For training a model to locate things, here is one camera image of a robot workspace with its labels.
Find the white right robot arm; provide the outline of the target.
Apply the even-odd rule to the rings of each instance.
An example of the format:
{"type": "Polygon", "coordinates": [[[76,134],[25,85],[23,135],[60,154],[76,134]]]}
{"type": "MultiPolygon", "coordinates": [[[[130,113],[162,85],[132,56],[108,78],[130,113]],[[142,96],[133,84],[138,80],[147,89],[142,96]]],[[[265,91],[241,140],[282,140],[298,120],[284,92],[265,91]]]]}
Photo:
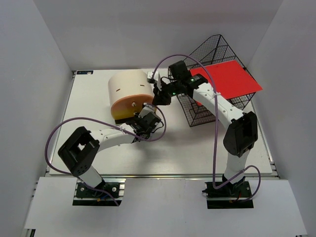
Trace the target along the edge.
{"type": "Polygon", "coordinates": [[[258,140],[257,116],[245,113],[216,92],[215,84],[202,74],[192,75],[184,61],[169,66],[173,81],[165,83],[157,71],[148,72],[147,81],[154,85],[154,105],[170,105],[173,96],[184,94],[201,103],[215,115],[226,134],[223,145],[228,152],[226,170],[223,174],[223,192],[234,197],[241,191],[245,164],[249,151],[258,140]]]}

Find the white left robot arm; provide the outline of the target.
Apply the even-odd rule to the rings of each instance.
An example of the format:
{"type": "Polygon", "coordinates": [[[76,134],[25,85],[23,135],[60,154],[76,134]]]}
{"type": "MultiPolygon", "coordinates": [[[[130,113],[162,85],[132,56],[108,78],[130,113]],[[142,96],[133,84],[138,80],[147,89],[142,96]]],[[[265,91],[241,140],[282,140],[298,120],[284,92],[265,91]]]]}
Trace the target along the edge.
{"type": "Polygon", "coordinates": [[[87,191],[93,197],[99,197],[104,192],[105,181],[92,166],[97,153],[114,146],[147,140],[160,122],[161,118],[156,113],[149,112],[143,117],[135,116],[118,129],[110,127],[90,131],[81,126],[60,147],[58,156],[74,177],[88,185],[87,191]]]}

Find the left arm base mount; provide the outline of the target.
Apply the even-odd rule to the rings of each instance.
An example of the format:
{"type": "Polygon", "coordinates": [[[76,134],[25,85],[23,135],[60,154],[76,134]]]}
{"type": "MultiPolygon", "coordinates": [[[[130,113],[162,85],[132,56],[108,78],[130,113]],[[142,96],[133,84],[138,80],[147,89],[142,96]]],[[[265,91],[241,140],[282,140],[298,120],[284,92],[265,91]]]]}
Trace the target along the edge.
{"type": "Polygon", "coordinates": [[[108,192],[115,201],[107,193],[94,191],[85,186],[82,181],[77,181],[73,206],[119,206],[124,195],[125,181],[106,179],[101,189],[108,192]]]}

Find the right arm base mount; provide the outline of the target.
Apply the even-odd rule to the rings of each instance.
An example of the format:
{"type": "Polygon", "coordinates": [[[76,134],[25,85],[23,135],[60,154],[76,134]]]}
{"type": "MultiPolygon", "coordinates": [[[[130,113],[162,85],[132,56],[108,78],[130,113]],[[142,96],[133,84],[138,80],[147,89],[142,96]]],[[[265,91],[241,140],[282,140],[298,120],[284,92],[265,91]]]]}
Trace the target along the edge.
{"type": "Polygon", "coordinates": [[[254,208],[250,199],[252,193],[248,181],[244,181],[236,191],[230,192],[228,185],[214,189],[212,182],[205,182],[202,191],[206,196],[207,209],[251,209],[254,208]]]}

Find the round cream drawer organizer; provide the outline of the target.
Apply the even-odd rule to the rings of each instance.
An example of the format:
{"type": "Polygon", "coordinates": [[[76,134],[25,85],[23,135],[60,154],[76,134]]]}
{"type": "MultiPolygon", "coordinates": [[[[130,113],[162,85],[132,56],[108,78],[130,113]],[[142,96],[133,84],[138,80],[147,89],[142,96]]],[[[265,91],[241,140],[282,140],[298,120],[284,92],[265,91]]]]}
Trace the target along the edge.
{"type": "Polygon", "coordinates": [[[111,115],[116,124],[124,123],[140,113],[144,103],[151,103],[154,94],[142,70],[126,70],[108,81],[111,115]]]}

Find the red folder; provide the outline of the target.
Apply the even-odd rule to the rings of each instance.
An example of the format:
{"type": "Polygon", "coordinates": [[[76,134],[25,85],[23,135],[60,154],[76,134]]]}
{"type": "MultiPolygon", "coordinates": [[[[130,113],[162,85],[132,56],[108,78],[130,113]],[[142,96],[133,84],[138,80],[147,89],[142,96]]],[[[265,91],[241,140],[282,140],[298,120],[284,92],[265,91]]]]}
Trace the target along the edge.
{"type": "Polygon", "coordinates": [[[205,68],[215,82],[216,91],[227,100],[262,90],[259,83],[236,60],[209,65],[205,68]]]}

